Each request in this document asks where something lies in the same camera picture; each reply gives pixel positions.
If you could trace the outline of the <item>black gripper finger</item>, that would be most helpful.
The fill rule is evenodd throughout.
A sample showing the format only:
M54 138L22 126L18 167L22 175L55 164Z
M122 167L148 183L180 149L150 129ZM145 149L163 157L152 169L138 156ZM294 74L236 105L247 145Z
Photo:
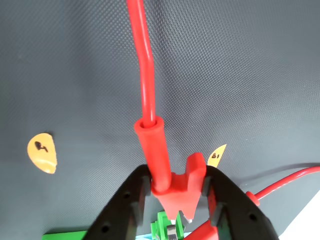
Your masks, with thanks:
M220 240L277 240L271 221L222 171L206 167L202 195Z
M151 194L151 173L138 166L122 183L86 233L87 240L134 240L143 224L145 198Z

